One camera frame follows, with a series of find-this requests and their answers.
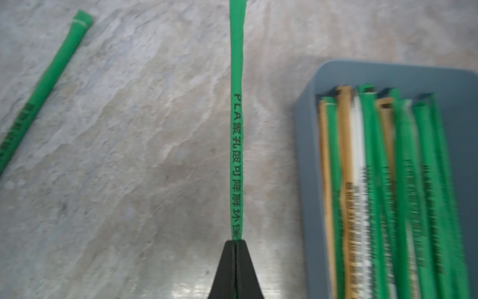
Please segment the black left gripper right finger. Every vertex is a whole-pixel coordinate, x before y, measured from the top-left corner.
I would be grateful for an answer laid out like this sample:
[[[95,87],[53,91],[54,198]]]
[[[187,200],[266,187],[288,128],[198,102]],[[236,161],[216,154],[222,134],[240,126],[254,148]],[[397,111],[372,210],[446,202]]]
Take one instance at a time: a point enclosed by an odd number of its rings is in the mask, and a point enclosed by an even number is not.
[[[264,299],[247,243],[236,242],[236,298]]]

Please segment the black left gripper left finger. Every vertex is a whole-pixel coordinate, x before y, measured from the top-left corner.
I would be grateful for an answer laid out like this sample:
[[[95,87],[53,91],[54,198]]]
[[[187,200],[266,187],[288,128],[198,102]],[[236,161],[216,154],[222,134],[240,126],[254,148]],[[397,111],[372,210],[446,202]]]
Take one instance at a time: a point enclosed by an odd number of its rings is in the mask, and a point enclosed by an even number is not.
[[[235,243],[226,241],[208,299],[234,299],[236,295]]]

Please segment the brown paper straw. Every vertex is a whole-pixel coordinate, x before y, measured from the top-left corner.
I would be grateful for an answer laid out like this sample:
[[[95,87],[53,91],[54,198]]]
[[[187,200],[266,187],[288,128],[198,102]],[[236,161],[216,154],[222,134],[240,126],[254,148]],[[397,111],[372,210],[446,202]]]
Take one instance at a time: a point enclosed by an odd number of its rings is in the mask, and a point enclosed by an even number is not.
[[[355,224],[356,207],[354,201],[354,170],[352,131],[351,131],[351,108],[352,88],[340,85],[336,87],[337,98],[337,121],[339,126],[339,149],[341,152],[342,168],[342,228],[343,228],[343,252],[346,282],[346,298],[360,298],[360,287],[356,277],[356,244]]]

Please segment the thick white straw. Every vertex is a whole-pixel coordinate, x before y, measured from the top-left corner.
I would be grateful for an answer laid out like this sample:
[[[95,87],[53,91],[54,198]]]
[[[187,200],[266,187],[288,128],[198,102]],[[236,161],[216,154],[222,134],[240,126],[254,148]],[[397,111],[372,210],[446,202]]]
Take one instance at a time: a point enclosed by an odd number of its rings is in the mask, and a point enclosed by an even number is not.
[[[367,166],[363,135],[363,114],[360,97],[352,99],[352,153],[354,193],[357,203],[358,286],[362,299],[373,297],[372,245],[370,240],[370,212],[367,191]]]

